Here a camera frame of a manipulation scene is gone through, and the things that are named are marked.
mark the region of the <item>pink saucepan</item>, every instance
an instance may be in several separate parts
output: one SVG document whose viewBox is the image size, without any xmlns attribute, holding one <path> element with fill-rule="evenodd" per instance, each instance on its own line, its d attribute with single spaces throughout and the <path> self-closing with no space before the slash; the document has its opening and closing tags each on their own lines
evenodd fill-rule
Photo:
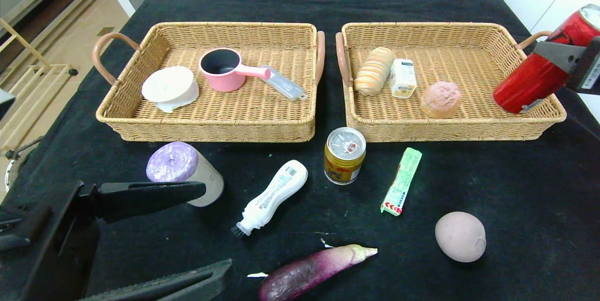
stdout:
<svg viewBox="0 0 600 301">
<path fill-rule="evenodd" d="M 210 86 L 217 91 L 239 89 L 246 81 L 246 76 L 270 77 L 269 69 L 244 66 L 240 53 L 225 47 L 208 51 L 198 64 Z"/>
</svg>

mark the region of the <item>white scrap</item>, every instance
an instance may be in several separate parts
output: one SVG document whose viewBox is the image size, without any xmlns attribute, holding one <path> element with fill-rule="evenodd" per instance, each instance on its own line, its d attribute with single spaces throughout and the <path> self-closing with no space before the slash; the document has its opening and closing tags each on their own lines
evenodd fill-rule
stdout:
<svg viewBox="0 0 600 301">
<path fill-rule="evenodd" d="M 260 273 L 252 273 L 252 274 L 248 274 L 246 277 L 247 278 L 266 278 L 268 276 L 268 274 L 265 274 L 263 272 Z"/>
<path fill-rule="evenodd" d="M 323 238 L 321 238 L 321 242 L 323 243 L 323 245 L 325 246 L 325 248 L 333 248 L 334 247 L 332 245 L 327 245 L 327 243 L 323 240 Z"/>
</svg>

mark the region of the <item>table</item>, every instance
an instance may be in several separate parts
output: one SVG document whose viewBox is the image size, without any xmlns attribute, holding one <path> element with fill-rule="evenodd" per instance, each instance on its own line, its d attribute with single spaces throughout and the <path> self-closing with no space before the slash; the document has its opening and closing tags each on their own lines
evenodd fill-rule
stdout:
<svg viewBox="0 0 600 301">
<path fill-rule="evenodd" d="M 499 23 L 519 41 L 529 33 L 502 0 L 146 0 L 122 32 L 140 42 L 162 21 L 313 23 L 326 34 L 316 134 L 308 143 L 193 143 L 225 179 L 213 205 L 188 204 L 116 224 L 102 237 L 88 294 L 233 258 L 234 279 L 217 300 L 253 300 L 262 280 L 250 273 L 333 246 L 358 243 L 379 254 L 300 300 L 598 300 L 600 299 L 600 127 L 576 94 L 559 91 L 568 118 L 536 141 L 370 143 L 357 181 L 336 186 L 323 175 L 328 133 L 345 125 L 334 34 L 344 23 L 474 21 Z M 112 43 L 103 55 L 118 74 L 132 50 Z M 4 203 L 42 199 L 47 190 L 86 183 L 146 180 L 147 159 L 164 143 L 128 143 L 94 112 L 109 89 L 92 69 L 32 153 Z M 403 214 L 381 203 L 406 147 L 423 153 Z M 285 161 L 309 170 L 306 185 L 250 237 L 229 228 L 241 219 Z M 447 258 L 434 227 L 450 211 L 477 216 L 487 250 L 472 264 Z"/>
</svg>

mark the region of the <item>canned drink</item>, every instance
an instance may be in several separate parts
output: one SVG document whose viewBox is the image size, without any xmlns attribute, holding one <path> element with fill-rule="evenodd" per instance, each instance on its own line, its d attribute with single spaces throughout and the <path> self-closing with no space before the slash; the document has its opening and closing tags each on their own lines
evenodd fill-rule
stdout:
<svg viewBox="0 0 600 301">
<path fill-rule="evenodd" d="M 367 151 L 365 137 L 353 128 L 337 128 L 325 143 L 324 172 L 327 179 L 347 185 L 358 176 Z"/>
<path fill-rule="evenodd" d="M 588 4 L 568 17 L 547 42 L 587 46 L 600 35 L 600 7 Z M 526 113 L 568 81 L 569 74 L 546 58 L 531 53 L 494 90 L 495 102 L 509 113 Z"/>
</svg>

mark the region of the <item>woven basket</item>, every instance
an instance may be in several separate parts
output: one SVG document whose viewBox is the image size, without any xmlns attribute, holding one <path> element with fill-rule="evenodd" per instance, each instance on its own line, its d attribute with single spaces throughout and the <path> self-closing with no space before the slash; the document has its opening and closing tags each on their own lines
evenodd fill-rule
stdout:
<svg viewBox="0 0 600 301">
<path fill-rule="evenodd" d="M 136 49 L 118 79 L 99 61 L 99 52 L 112 38 Z M 236 49 L 248 66 L 272 66 L 302 86 L 308 98 L 290 101 L 257 77 L 247 77 L 232 92 L 213 90 L 198 61 L 216 47 Z M 122 34 L 103 36 L 92 58 L 112 84 L 96 118 L 126 141 L 297 143 L 315 135 L 324 35 L 308 23 L 158 23 L 139 46 Z M 171 66 L 192 70 L 200 96 L 164 113 L 142 97 L 141 88 L 153 72 Z"/>
<path fill-rule="evenodd" d="M 368 142 L 536 139 L 566 119 L 555 95 L 520 115 L 495 104 L 495 87 L 526 58 L 501 25 L 347 23 L 336 35 L 336 46 L 346 122 Z M 378 46 L 414 62 L 417 88 L 410 98 L 394 98 L 389 83 L 375 96 L 354 91 L 353 75 Z M 454 82 L 463 94 L 452 119 L 431 119 L 420 108 L 422 93 L 437 81 Z"/>
</svg>

